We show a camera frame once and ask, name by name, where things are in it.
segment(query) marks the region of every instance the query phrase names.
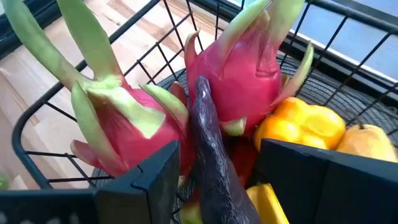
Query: wooden floor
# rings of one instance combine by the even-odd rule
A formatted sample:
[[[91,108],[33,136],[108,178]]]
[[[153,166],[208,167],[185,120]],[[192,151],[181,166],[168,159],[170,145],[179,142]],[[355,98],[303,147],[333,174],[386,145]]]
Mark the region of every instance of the wooden floor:
[[[112,34],[148,2],[149,0],[86,0],[86,4],[108,35]],[[188,13],[185,0],[167,0],[167,4],[172,11],[175,23],[180,22]],[[191,6],[196,25],[201,29],[200,38],[205,48],[214,40],[215,17],[192,4]],[[225,23],[221,21],[220,26],[224,27]],[[122,70],[126,71],[172,27],[165,3],[161,1],[113,44]],[[193,31],[190,18],[178,27],[178,33],[183,43],[187,35]],[[45,32],[72,64],[76,65],[83,59],[62,18],[48,26]],[[172,58],[182,48],[175,32],[166,37],[160,46],[167,58]],[[154,75],[165,65],[165,60],[159,50],[154,49],[143,59],[142,64],[151,75]],[[183,68],[183,54],[177,56],[171,66],[174,71]],[[90,76],[91,70],[86,68],[83,73]],[[168,75],[170,75],[170,70],[166,68],[155,81],[158,82]],[[129,73],[127,80],[130,85],[137,86],[138,83],[147,82],[149,79],[142,68],[138,66]],[[2,96],[0,98],[0,141],[2,142],[0,172],[15,180],[12,185],[15,189],[34,189],[37,186],[9,144],[12,127],[22,112],[56,82],[57,80],[24,47],[19,47],[0,61],[0,95]],[[50,102],[73,115],[68,90],[63,89]],[[30,151],[70,153],[69,145],[73,139],[84,141],[77,124],[48,106],[44,106],[26,124],[22,141],[25,149]],[[67,159],[43,156],[33,156],[32,158],[49,179],[81,177]],[[87,174],[92,172],[92,167],[80,161],[78,163]],[[53,184],[53,186],[56,188],[80,188],[87,187],[87,183],[59,183]]]

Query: pink dragon fruit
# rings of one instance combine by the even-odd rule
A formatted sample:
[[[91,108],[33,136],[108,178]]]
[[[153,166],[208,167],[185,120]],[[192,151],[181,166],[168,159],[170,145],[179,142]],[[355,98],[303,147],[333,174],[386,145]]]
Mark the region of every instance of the pink dragon fruit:
[[[72,92],[76,120],[87,143],[73,141],[78,158],[112,176],[124,174],[172,140],[181,142],[181,173],[195,159],[187,141],[188,110],[173,92],[155,85],[131,88],[108,37],[81,0],[57,0],[67,27],[95,77],[79,73],[52,45],[21,0],[2,0],[17,36],[33,56]]]
[[[309,43],[295,76],[282,89],[276,61],[278,48],[303,8],[304,0],[275,0],[270,14],[268,0],[257,0],[243,9],[222,35],[199,55],[195,52],[198,32],[185,43],[190,101],[195,101],[195,80],[203,75],[224,132],[232,136],[251,133],[273,108],[294,94],[312,63]]]

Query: bell pepper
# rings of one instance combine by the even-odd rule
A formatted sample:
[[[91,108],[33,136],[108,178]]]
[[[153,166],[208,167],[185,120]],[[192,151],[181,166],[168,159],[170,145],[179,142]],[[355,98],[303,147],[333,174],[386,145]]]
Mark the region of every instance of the bell pepper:
[[[246,190],[263,224],[289,224],[278,198],[270,184],[253,186]]]
[[[261,139],[269,138],[334,150],[345,127],[343,118],[333,110],[289,97],[261,122],[254,134],[254,144],[260,151]]]

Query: pear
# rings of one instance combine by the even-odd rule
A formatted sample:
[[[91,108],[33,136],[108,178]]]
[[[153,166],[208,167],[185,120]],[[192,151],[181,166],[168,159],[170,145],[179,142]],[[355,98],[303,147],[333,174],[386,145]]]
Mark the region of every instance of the pear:
[[[338,152],[398,162],[396,149],[384,130],[371,124],[356,124],[344,134]]]

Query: eggplant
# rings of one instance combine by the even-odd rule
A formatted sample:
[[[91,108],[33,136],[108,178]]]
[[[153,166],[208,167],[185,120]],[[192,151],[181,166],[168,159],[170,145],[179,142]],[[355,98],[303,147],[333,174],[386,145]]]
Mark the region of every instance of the eggplant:
[[[191,108],[190,119],[196,142],[203,224],[261,224],[224,149],[208,80],[198,77],[195,88],[197,97]]]

